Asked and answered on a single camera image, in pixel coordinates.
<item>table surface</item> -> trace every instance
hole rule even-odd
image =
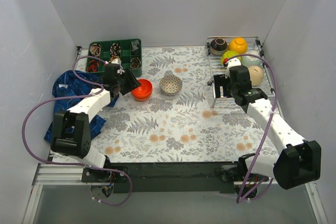
[[[142,76],[153,84],[149,100],[136,101],[129,93],[114,108],[98,114],[107,122],[92,146],[112,162],[237,161],[254,153],[263,130],[243,110],[227,103],[211,109],[212,87],[204,47],[143,48]],[[86,59],[77,69],[85,70]],[[162,77],[175,74],[183,80],[179,94],[168,97],[159,87]],[[269,138],[262,155],[277,156]],[[53,161],[74,160],[56,153]]]

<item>white enclosure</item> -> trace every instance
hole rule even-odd
[[[78,46],[141,38],[145,46],[202,45],[208,36],[264,41],[285,0],[51,0]]]
[[[275,57],[286,120],[321,144],[317,189],[333,223],[335,12],[335,0],[0,0],[0,223],[22,222],[37,167],[22,144],[22,121],[51,98],[56,78],[71,68],[75,45],[135,37],[145,46],[203,45],[219,35],[259,36],[267,58]],[[27,124],[30,146],[41,157],[49,151],[43,137],[52,107]]]

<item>blue towel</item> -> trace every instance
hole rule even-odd
[[[91,73],[85,73],[82,71],[76,71],[76,73],[81,76],[82,78],[95,82],[98,79],[98,76]],[[58,79],[55,81],[53,86],[53,96],[54,97],[71,97],[75,95],[84,95],[89,94],[91,89],[93,89],[93,85],[88,84],[86,82],[83,82],[79,80],[72,70],[66,71],[63,73]],[[54,106],[54,114],[59,110],[67,110],[70,107],[75,106],[77,103],[79,103],[82,99],[80,98],[73,98],[69,100],[59,100],[55,102]],[[100,130],[103,127],[103,125],[106,123],[106,120],[101,118],[100,116],[96,115],[92,121],[90,122],[90,134],[91,139],[95,138],[100,134]],[[53,125],[51,124],[48,128],[48,131],[44,137],[46,141],[50,143],[51,141],[51,133],[53,130]]]

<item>metal wire rack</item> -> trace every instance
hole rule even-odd
[[[206,49],[206,53],[208,54],[208,59],[209,59],[209,66],[210,66],[210,74],[211,74],[211,79],[210,81],[213,79],[213,76],[216,74],[224,74],[226,71],[226,67],[224,67],[221,64],[221,57],[220,56],[214,56],[210,53],[210,42],[215,39],[215,38],[224,38],[228,43],[234,39],[237,38],[239,36],[216,36],[216,37],[208,37],[206,39],[205,42],[205,49]],[[262,48],[262,44],[259,41],[259,38],[257,36],[241,36],[241,38],[244,38],[247,42],[247,50],[255,50],[259,52],[259,55],[261,57],[265,57],[264,55],[264,50]],[[271,79],[271,75],[269,73],[269,70],[267,69],[267,67],[262,64],[263,70],[264,70],[264,81],[262,82],[261,85],[259,86],[255,86],[256,88],[261,88],[263,90],[263,92],[265,92],[265,94],[268,96],[269,100],[272,100],[275,96],[274,94],[274,85]],[[213,95],[214,95],[214,102],[212,104],[212,108],[214,108],[215,106],[226,106],[229,104],[234,103],[234,99],[233,98],[227,98],[224,96],[220,96],[220,98],[216,98],[216,94],[215,94],[215,85],[212,82],[212,88],[213,88]]]

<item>dark brown bowl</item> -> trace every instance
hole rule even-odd
[[[210,43],[210,51],[216,56],[222,56],[227,51],[227,48],[227,42],[223,38],[215,38]]]

